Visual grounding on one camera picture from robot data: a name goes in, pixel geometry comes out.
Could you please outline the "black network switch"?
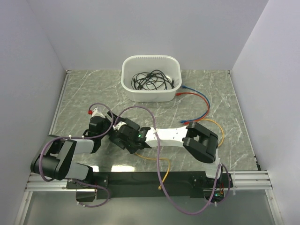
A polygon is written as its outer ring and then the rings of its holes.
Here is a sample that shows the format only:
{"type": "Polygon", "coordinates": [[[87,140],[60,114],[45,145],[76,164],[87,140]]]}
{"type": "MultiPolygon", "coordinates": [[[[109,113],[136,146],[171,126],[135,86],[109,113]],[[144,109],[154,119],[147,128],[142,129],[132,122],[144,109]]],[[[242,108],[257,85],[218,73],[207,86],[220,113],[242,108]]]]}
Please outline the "black network switch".
{"type": "Polygon", "coordinates": [[[117,135],[117,133],[115,131],[112,131],[109,134],[109,140],[110,140],[110,142],[112,142],[113,144],[115,144],[116,146],[118,146],[119,148],[121,148],[121,149],[125,148],[122,140],[118,137],[118,135],[117,135]]]}

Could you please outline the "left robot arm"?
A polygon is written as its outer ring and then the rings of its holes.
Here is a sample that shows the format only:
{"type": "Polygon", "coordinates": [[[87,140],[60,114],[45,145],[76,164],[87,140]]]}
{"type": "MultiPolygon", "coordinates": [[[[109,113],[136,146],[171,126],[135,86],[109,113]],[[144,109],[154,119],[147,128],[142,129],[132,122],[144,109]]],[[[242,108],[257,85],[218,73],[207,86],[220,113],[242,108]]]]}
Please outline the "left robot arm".
{"type": "Polygon", "coordinates": [[[89,128],[84,131],[84,137],[72,139],[58,139],[56,135],[46,137],[44,144],[52,141],[43,153],[42,170],[44,176],[55,180],[65,178],[77,179],[83,188],[89,188],[94,184],[93,169],[88,165],[73,162],[75,154],[95,153],[101,146],[104,136],[94,138],[94,136],[105,133],[111,135],[113,129],[107,131],[111,125],[111,119],[117,118],[116,114],[107,113],[101,116],[95,112],[90,119],[89,128]]]}

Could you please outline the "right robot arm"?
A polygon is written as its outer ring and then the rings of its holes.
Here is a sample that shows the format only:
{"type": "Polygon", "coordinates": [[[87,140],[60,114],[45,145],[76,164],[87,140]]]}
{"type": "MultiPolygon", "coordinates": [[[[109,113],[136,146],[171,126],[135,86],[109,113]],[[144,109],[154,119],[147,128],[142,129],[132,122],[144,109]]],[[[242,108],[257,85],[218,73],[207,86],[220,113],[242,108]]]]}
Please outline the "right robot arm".
{"type": "Polygon", "coordinates": [[[206,181],[217,187],[223,181],[218,157],[218,135],[197,122],[179,128],[135,129],[125,122],[113,126],[125,148],[134,154],[138,150],[158,145],[185,148],[196,160],[204,164],[206,181]]]}

